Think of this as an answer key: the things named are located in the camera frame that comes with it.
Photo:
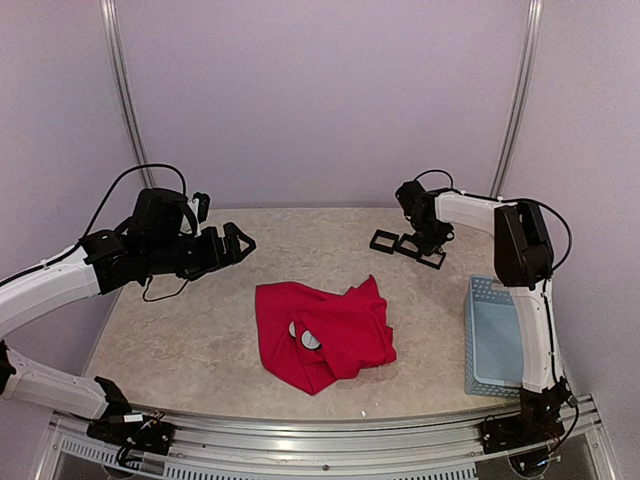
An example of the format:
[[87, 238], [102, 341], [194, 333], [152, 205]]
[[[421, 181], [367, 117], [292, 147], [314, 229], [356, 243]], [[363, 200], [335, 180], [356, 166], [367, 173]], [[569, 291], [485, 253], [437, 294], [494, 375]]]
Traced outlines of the red t-shirt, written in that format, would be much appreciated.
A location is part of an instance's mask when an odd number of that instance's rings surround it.
[[296, 282], [259, 285], [255, 315], [263, 367], [311, 396], [397, 360], [387, 301], [372, 276], [342, 295]]

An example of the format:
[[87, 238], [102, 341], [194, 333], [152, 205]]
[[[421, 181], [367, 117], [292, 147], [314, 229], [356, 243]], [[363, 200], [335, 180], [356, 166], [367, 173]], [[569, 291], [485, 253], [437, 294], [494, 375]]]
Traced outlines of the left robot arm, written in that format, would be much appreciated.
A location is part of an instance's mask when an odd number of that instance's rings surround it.
[[[1, 287], [1, 334], [13, 331], [61, 307], [106, 295], [131, 282], [146, 285], [157, 275], [187, 283], [242, 262], [256, 248], [235, 224], [207, 227], [196, 236], [169, 239], [102, 230], [58, 257]], [[84, 419], [99, 419], [102, 430], [121, 445], [140, 434], [137, 418], [117, 385], [38, 363], [15, 349], [1, 347], [1, 397], [24, 401]]]

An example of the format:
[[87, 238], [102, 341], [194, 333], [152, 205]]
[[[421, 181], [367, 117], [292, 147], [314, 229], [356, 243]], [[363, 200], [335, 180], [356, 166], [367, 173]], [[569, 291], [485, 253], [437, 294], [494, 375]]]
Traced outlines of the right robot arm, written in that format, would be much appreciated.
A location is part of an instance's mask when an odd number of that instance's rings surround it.
[[438, 252], [452, 239], [455, 224], [493, 237], [494, 271], [514, 302], [524, 360], [521, 414], [513, 419], [511, 433], [520, 443], [535, 442], [557, 421], [560, 407], [571, 396], [556, 348], [554, 252], [540, 203], [450, 187], [427, 191], [416, 180], [403, 183], [395, 198], [415, 231], [420, 256]]

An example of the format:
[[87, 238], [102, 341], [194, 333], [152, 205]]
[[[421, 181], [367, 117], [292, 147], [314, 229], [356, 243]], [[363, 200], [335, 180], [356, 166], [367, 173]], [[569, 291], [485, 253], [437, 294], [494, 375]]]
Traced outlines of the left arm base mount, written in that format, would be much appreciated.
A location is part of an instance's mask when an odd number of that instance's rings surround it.
[[166, 456], [175, 435], [175, 426], [164, 420], [165, 414], [134, 412], [130, 406], [109, 406], [100, 419], [91, 420], [90, 438], [118, 447], [116, 462], [122, 466], [137, 461], [132, 452]]

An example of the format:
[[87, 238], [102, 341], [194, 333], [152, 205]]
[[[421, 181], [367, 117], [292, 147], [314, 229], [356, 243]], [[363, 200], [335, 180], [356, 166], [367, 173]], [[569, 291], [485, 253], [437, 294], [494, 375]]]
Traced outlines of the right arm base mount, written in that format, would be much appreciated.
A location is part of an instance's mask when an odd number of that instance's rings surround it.
[[561, 421], [527, 426], [519, 415], [496, 418], [487, 416], [479, 425], [479, 435], [485, 455], [527, 447], [549, 440], [559, 440], [565, 434]]

